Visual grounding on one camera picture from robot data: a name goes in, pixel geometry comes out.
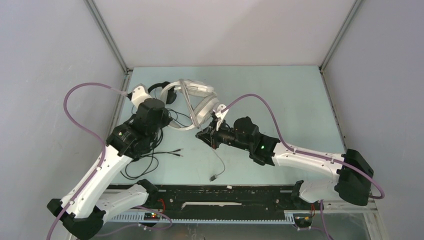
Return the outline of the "white headphones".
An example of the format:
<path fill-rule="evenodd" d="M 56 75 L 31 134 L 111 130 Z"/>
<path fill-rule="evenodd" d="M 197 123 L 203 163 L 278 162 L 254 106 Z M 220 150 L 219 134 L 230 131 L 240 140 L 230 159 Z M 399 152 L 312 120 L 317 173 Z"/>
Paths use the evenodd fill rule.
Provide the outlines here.
<path fill-rule="evenodd" d="M 159 99 L 166 103 L 165 91 L 174 87 L 174 90 L 181 93 L 185 100 L 191 125 L 183 126 L 176 120 L 171 120 L 169 127 L 178 131 L 188 131 L 199 129 L 210 119 L 213 109 L 220 103 L 214 88 L 201 81 L 190 79 L 179 79 L 171 82 L 165 89 L 161 90 Z"/>

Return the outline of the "black headphones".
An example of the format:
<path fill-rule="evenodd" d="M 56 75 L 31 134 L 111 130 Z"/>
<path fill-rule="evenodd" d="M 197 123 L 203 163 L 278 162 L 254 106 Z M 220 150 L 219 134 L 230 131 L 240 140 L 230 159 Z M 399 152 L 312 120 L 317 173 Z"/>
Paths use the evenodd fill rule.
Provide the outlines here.
<path fill-rule="evenodd" d="M 162 88 L 163 90 L 170 85 L 171 83 L 169 81 L 164 81 L 164 82 L 160 82 L 160 83 L 155 83 L 153 85 L 151 85 L 148 88 L 148 93 L 150 94 L 153 90 L 157 89 L 157 88 Z M 168 90 L 165 91 L 166 93 L 166 101 L 165 103 L 167 105 L 173 104 L 177 98 L 177 93 L 175 91 L 175 87 L 172 86 L 171 88 L 169 88 Z"/>

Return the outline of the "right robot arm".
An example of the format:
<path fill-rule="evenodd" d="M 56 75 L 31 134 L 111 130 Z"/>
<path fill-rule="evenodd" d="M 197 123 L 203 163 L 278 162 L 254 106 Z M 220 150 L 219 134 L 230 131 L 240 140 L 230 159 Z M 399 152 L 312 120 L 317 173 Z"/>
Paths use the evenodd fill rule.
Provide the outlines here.
<path fill-rule="evenodd" d="M 323 153 L 285 146 L 280 139 L 261 133 L 248 116 L 237 119 L 233 126 L 225 122 L 219 124 L 214 118 L 195 136 L 214 150 L 225 144 L 247 151 L 249 158 L 261 166 L 292 167 L 324 175 L 321 181 L 298 180 L 295 183 L 290 201 L 297 209 L 326 197 L 366 206 L 371 197 L 374 170 L 357 150 Z"/>

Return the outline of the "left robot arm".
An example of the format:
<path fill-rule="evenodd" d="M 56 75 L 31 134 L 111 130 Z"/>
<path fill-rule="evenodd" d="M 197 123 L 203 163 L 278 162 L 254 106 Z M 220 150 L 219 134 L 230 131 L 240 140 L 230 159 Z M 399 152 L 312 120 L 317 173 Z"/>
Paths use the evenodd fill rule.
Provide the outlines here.
<path fill-rule="evenodd" d="M 148 97 L 135 103 L 137 111 L 118 125 L 106 139 L 101 152 L 78 184 L 61 199 L 53 198 L 47 209 L 79 240 L 90 240 L 116 215 L 134 207 L 153 208 L 158 189 L 142 179 L 114 196 L 104 191 L 120 171 L 134 159 L 157 146 L 157 135 L 171 119 L 165 104 Z"/>

